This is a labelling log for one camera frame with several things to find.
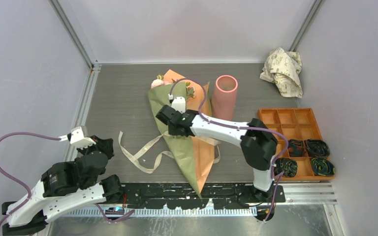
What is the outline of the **cream printed ribbon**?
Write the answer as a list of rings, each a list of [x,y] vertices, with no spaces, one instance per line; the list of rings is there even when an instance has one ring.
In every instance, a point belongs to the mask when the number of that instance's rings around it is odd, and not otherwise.
[[[173,156],[172,152],[170,151],[162,151],[160,152],[156,159],[155,159],[155,162],[154,162],[154,166],[152,168],[146,168],[144,167],[143,165],[140,164],[139,162],[139,159],[145,155],[145,153],[151,149],[162,137],[165,137],[165,136],[170,136],[169,133],[166,131],[162,134],[160,134],[159,136],[155,137],[154,139],[150,140],[148,143],[146,143],[136,154],[131,154],[128,150],[126,150],[125,147],[122,146],[122,138],[123,138],[123,131],[120,131],[119,132],[119,136],[118,136],[118,143],[119,143],[119,146],[121,148],[121,151],[122,153],[124,154],[124,156],[135,166],[137,167],[140,171],[144,172],[144,173],[147,173],[147,174],[152,174],[158,167],[159,165],[161,164],[161,160],[162,160],[162,157],[163,155],[167,156],[167,157],[170,157],[172,159],[175,159],[175,157]],[[218,145],[221,143],[220,141],[218,140],[215,140],[215,139],[212,139],[210,137],[204,137],[204,136],[201,136],[201,137],[197,137],[199,140],[205,142],[205,143],[208,143],[210,145],[213,145],[217,148],[217,151],[218,151],[218,156],[213,160],[213,164],[216,164],[216,163],[219,163],[220,160],[221,160],[221,152],[220,152],[220,148],[218,147]]]

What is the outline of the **green orange flower bouquet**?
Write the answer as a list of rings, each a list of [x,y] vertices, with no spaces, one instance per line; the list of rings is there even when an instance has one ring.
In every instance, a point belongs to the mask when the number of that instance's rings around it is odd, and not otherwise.
[[[168,94],[172,85],[183,75],[169,69],[163,76],[163,85],[152,85],[148,91],[148,101],[151,106],[153,116],[155,116],[163,105],[169,105]],[[197,111],[204,98],[201,112],[211,116],[210,99],[204,95],[208,91],[209,83],[199,85],[185,80],[180,81],[172,91],[174,96],[182,96],[186,99],[186,108]],[[200,196],[202,188],[210,173],[215,158],[215,146],[205,141],[203,138],[182,137],[165,135],[164,140],[174,156],[176,163],[184,177]]]

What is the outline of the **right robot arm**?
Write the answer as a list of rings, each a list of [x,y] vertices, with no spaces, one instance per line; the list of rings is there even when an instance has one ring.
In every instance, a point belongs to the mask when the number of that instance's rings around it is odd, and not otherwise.
[[[181,113],[169,105],[162,106],[155,117],[167,126],[172,136],[207,137],[240,148],[246,163],[253,169],[254,197],[265,202],[273,196],[273,167],[278,140],[275,132],[270,131],[261,120],[253,118],[250,122],[233,122],[195,110]]]

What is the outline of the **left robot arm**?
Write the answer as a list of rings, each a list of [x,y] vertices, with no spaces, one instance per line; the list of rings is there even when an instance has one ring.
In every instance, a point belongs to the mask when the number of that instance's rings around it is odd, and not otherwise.
[[[114,156],[113,139],[92,135],[80,157],[53,164],[41,176],[36,186],[17,202],[1,205],[6,223],[0,235],[26,236],[45,229],[62,215],[91,204],[118,203],[124,190],[117,175],[103,180],[108,161]]]

